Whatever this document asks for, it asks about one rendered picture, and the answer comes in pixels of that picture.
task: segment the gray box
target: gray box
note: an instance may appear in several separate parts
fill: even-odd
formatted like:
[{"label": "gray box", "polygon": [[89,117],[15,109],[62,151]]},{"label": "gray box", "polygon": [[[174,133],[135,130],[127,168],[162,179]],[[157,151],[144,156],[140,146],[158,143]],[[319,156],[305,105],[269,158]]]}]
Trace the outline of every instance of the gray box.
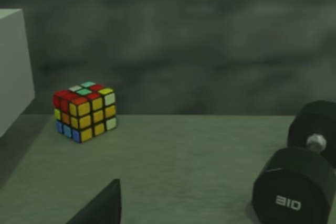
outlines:
[{"label": "gray box", "polygon": [[0,9],[0,137],[34,98],[23,12]]}]

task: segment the wall background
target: wall background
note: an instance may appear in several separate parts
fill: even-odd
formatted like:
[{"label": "wall background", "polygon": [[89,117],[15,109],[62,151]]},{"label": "wall background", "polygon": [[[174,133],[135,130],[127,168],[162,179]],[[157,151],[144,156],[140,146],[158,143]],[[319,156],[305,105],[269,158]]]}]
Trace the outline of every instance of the wall background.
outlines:
[{"label": "wall background", "polygon": [[0,0],[22,8],[37,99],[92,80],[122,114],[294,114],[336,100],[336,0]]}]

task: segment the cube's yellow face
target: cube's yellow face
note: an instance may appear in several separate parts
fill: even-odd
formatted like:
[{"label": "cube's yellow face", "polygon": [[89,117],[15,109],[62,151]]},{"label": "cube's yellow face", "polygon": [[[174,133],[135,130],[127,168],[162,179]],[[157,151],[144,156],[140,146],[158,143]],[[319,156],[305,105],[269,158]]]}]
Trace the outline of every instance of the cube's yellow face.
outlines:
[{"label": "cube's yellow face", "polygon": [[78,143],[117,127],[116,95],[88,81],[54,94],[57,130]]}]

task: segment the black dumbbell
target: black dumbbell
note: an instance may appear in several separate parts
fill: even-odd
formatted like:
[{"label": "black dumbbell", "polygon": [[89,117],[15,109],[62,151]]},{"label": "black dumbbell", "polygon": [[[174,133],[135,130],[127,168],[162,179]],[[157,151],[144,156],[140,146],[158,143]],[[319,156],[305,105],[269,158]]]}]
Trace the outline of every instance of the black dumbbell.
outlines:
[{"label": "black dumbbell", "polygon": [[327,224],[336,191],[336,103],[308,103],[290,125],[287,148],[254,182],[262,224]]}]

